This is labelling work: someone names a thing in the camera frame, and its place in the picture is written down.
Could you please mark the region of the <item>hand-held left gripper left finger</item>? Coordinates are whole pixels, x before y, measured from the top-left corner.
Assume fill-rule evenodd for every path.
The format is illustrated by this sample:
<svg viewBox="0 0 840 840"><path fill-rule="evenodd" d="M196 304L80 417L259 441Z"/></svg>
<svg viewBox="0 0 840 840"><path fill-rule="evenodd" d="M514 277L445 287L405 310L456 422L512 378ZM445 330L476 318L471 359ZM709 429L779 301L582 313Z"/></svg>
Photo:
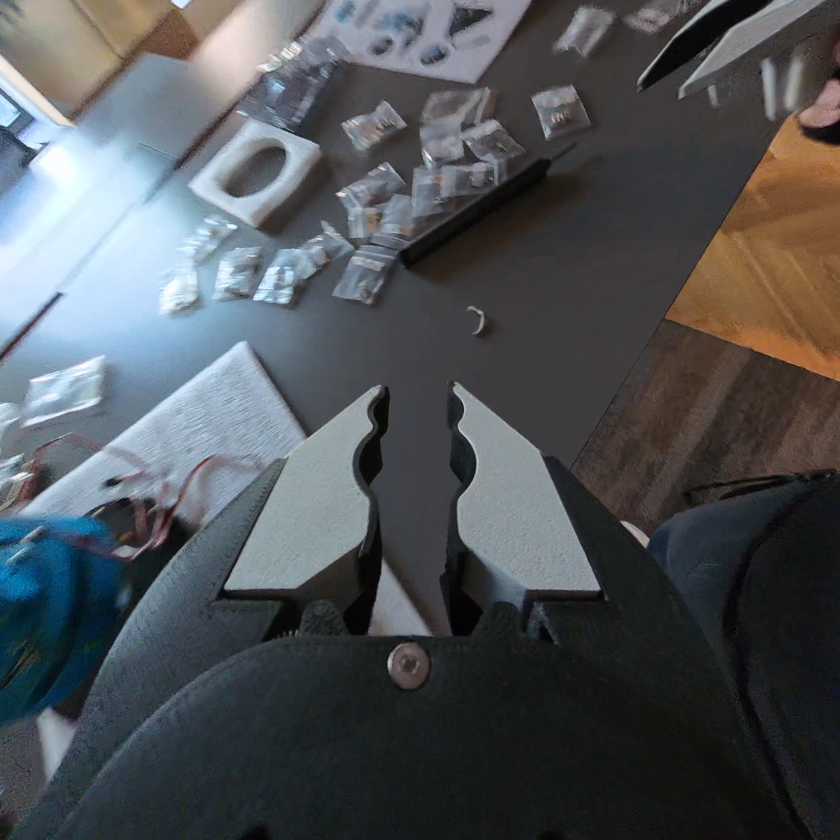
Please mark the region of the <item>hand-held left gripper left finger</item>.
<svg viewBox="0 0 840 840"><path fill-rule="evenodd" d="M382 470L390 393L375 385L297 446L224 583L239 600L289 604L302 615L330 602L352 635L366 635L382 576L373 480Z"/></svg>

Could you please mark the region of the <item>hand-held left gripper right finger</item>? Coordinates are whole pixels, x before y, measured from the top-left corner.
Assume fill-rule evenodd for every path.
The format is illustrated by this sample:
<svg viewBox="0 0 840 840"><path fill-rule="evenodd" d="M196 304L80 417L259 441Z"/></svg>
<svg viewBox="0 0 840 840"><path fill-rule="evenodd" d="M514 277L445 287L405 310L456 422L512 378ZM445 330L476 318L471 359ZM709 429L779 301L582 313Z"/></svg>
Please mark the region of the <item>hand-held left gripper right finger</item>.
<svg viewBox="0 0 840 840"><path fill-rule="evenodd" d="M542 451L466 387L448 383L449 505L441 590L450 633L496 603L528 622L538 603L592 602L602 585Z"/></svg>

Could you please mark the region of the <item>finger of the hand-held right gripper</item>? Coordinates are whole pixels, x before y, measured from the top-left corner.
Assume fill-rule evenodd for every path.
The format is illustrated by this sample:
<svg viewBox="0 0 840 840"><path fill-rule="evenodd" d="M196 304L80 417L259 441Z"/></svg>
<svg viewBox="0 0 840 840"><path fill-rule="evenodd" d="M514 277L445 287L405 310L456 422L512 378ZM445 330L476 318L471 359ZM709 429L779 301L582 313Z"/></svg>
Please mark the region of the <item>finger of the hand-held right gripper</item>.
<svg viewBox="0 0 840 840"><path fill-rule="evenodd" d="M665 79L713 45L731 27L769 4L769 1L709 2L675 34L637 79L637 91L645 91Z"/></svg>
<svg viewBox="0 0 840 840"><path fill-rule="evenodd" d="M680 86L678 99L709 88L751 62L787 56L823 36L833 36L833 2L771 2L719 39Z"/></svg>

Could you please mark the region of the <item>blue toy robot arm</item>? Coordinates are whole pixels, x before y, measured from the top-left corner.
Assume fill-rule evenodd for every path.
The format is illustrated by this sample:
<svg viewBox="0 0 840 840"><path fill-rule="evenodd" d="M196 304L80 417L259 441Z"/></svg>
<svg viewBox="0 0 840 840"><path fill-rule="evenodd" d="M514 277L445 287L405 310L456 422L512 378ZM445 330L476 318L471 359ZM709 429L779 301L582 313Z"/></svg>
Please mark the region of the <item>blue toy robot arm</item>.
<svg viewBox="0 0 840 840"><path fill-rule="evenodd" d="M162 545L135 532L120 499L84 516L2 519L1 725L89 692L110 647L152 583L192 537L175 518Z"/></svg>

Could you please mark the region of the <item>printed instruction booklet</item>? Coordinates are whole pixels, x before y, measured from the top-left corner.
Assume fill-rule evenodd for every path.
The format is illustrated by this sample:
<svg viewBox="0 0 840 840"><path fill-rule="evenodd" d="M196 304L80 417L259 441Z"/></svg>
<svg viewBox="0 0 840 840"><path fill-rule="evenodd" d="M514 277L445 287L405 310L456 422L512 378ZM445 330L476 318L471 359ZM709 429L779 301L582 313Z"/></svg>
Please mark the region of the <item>printed instruction booklet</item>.
<svg viewBox="0 0 840 840"><path fill-rule="evenodd" d="M530 1L334 1L308 30L335 37L365 67L475 83Z"/></svg>

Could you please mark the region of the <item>grey desk with wood edge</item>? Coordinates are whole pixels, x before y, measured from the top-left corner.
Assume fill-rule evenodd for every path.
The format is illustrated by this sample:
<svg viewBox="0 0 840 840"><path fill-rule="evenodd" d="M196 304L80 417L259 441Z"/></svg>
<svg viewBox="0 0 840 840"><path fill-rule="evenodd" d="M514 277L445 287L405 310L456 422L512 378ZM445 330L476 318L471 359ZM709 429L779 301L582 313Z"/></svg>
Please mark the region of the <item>grey desk with wood edge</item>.
<svg viewBox="0 0 840 840"><path fill-rule="evenodd" d="M262 59L148 55L37 153L2 195L2 362L99 249L218 145Z"/></svg>

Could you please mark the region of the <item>person's right hand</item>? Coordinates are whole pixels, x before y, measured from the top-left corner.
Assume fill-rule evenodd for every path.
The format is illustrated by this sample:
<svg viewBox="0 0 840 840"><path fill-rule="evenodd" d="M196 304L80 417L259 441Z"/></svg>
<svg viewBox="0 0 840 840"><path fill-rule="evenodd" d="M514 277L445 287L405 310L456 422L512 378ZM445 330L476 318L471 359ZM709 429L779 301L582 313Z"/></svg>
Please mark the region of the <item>person's right hand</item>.
<svg viewBox="0 0 840 840"><path fill-rule="evenodd" d="M839 79L831 77L814 100L800 112L797 122L804 132L824 133L839 124Z"/></svg>

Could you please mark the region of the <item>white foam pad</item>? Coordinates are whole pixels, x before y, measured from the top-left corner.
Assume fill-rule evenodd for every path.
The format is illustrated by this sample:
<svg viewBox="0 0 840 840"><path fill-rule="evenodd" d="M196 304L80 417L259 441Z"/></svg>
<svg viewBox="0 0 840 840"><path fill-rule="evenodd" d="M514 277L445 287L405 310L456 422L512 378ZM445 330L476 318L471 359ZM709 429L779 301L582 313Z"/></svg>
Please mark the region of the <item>white foam pad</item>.
<svg viewBox="0 0 840 840"><path fill-rule="evenodd" d="M195 531L305 437L255 353L241 342L41 492L22 514L81 516L107 501L159 493L169 507L193 469L213 456L175 514Z"/></svg>

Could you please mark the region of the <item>person's black clothing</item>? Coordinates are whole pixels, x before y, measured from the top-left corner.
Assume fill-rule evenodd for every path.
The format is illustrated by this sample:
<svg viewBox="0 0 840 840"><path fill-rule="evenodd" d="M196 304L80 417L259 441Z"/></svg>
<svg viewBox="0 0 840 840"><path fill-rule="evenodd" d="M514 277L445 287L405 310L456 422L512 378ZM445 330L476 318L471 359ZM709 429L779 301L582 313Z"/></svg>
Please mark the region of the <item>person's black clothing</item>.
<svg viewBox="0 0 840 840"><path fill-rule="evenodd" d="M794 819L810 838L838 838L838 475L678 513L647 549L705 634Z"/></svg>

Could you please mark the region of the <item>long black bar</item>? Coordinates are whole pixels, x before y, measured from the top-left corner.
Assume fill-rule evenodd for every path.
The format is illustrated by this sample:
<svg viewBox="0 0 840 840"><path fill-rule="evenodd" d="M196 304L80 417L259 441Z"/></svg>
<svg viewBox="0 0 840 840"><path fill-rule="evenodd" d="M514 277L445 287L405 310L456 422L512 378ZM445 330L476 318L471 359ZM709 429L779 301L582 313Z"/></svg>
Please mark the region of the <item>long black bar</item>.
<svg viewBox="0 0 840 840"><path fill-rule="evenodd" d="M542 157L530 162L518 173L509 176L501 184L494 186L488 193L478 197L472 203L419 235L400 251L399 259L402 266L407 269L413 268L426 257L478 225L480 221L496 212L496 210L531 191L545 181L554 163L571 154L577 146L578 142L568 143L550 157Z"/></svg>

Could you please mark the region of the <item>black crinkled plastic bag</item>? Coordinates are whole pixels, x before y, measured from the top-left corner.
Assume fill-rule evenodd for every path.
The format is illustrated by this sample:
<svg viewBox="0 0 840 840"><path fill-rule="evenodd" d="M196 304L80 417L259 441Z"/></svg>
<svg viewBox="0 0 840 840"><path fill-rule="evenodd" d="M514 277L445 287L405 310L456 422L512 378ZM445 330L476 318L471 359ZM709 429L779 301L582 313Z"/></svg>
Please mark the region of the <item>black crinkled plastic bag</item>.
<svg viewBox="0 0 840 840"><path fill-rule="evenodd" d="M236 113L301 134L349 61L347 46L335 35L288 41L258 68Z"/></svg>

